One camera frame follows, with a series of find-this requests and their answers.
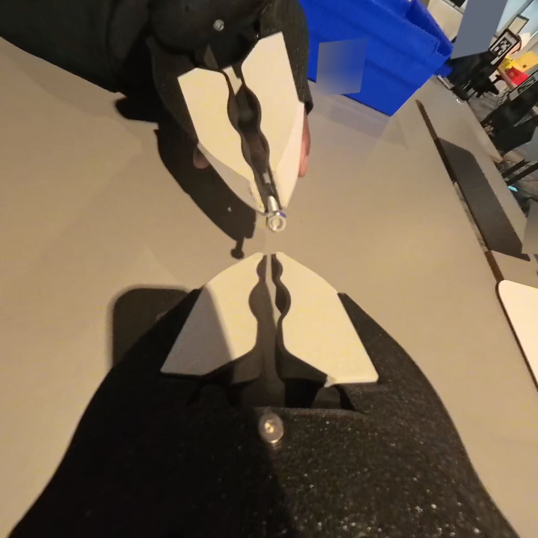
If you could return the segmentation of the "person's left hand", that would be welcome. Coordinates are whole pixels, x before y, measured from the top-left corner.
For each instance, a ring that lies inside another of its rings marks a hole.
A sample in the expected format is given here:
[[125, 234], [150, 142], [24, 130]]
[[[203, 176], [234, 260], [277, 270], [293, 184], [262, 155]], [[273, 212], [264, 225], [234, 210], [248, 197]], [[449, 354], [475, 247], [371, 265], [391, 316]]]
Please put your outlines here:
[[[303, 122], [303, 132], [302, 132], [302, 143], [301, 143], [301, 157], [300, 157], [300, 166], [298, 171], [298, 177], [303, 178], [306, 176], [308, 169], [308, 159], [311, 150], [311, 136], [310, 136], [310, 127], [308, 122], [308, 114], [304, 114]], [[194, 167], [199, 170], [204, 170], [210, 166], [209, 161], [205, 158], [203, 153], [196, 147], [193, 152], [193, 164]]]

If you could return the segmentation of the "black white tag sign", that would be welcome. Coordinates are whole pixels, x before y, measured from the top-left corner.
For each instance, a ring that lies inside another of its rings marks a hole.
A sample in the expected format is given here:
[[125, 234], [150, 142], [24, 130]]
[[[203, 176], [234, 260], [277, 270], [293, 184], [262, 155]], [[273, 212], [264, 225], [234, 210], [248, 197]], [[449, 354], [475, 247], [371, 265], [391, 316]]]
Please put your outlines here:
[[492, 57], [492, 62], [498, 62], [504, 59], [511, 50], [520, 44], [521, 40], [518, 34], [513, 33], [511, 30], [504, 30], [498, 37], [494, 39], [488, 53]]

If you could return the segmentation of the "person's left forearm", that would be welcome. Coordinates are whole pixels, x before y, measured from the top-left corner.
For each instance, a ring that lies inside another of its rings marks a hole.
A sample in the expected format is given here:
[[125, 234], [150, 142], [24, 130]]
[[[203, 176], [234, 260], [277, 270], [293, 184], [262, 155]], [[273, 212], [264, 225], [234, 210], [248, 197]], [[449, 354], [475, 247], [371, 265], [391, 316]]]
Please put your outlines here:
[[1, 1], [1, 37], [114, 92], [151, 87], [147, 36], [196, 43], [200, 1]]

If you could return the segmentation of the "black table mat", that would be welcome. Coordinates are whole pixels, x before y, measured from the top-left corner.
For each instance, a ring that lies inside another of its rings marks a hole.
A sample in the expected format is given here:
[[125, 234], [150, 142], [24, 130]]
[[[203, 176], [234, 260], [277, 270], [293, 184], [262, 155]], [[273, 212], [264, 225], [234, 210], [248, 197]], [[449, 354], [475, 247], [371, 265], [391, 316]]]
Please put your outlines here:
[[435, 144], [488, 250], [530, 261], [528, 254], [522, 253], [522, 241], [474, 155], [442, 138], [437, 138]]

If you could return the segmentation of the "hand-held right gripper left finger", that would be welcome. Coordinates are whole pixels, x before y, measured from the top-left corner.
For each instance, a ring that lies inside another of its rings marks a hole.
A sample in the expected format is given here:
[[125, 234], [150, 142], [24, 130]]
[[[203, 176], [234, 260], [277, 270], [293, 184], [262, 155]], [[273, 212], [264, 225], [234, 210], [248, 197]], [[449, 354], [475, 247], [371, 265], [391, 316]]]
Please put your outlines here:
[[201, 289], [161, 373], [187, 378], [229, 374], [231, 384], [256, 380], [270, 333], [267, 256], [256, 253]]

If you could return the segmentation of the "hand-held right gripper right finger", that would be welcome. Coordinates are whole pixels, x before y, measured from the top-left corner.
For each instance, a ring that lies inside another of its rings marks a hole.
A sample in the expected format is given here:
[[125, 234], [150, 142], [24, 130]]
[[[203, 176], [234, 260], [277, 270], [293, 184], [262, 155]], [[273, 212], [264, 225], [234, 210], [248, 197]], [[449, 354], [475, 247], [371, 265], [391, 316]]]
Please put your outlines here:
[[282, 252], [272, 256], [279, 319], [282, 380], [317, 386], [375, 384], [379, 374], [338, 292]]

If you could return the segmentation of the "white rounded board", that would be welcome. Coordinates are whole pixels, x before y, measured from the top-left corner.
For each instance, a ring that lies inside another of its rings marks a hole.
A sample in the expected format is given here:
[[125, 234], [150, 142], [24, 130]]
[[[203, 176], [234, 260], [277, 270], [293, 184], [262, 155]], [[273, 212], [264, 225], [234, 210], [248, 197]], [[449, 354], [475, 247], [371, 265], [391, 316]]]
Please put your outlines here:
[[537, 385], [537, 288], [502, 280], [497, 294]]

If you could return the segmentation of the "blue plastic bin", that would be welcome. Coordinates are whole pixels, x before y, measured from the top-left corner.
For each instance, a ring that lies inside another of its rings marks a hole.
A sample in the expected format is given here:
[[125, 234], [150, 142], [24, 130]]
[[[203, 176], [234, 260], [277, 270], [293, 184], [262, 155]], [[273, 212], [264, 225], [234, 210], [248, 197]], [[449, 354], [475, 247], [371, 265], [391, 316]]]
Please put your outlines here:
[[421, 1], [300, 1], [309, 31], [308, 78], [322, 43], [363, 40], [358, 92], [344, 95], [393, 116], [434, 75], [448, 73], [453, 44]]

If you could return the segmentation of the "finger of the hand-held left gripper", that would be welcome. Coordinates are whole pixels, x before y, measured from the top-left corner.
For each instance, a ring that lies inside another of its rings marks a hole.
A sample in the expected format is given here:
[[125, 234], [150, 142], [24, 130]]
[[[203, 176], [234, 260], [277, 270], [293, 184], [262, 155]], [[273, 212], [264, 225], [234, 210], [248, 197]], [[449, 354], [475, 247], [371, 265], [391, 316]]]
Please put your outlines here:
[[194, 68], [178, 86], [196, 134], [197, 148], [240, 200], [270, 213], [270, 138], [265, 72], [259, 67]]
[[242, 74], [259, 103], [270, 172], [281, 206], [287, 208], [299, 175], [305, 105], [298, 97], [282, 32], [254, 45], [242, 63]]

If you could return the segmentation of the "yellow plastic crate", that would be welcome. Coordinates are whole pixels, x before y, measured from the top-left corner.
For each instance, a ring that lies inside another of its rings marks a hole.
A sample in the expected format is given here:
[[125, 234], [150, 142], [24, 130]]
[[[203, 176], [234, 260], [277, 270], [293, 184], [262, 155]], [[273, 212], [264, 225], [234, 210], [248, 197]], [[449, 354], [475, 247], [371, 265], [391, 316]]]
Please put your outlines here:
[[530, 77], [535, 67], [537, 67], [537, 55], [530, 51], [519, 58], [505, 58], [500, 64], [500, 71], [511, 85], [517, 87]]

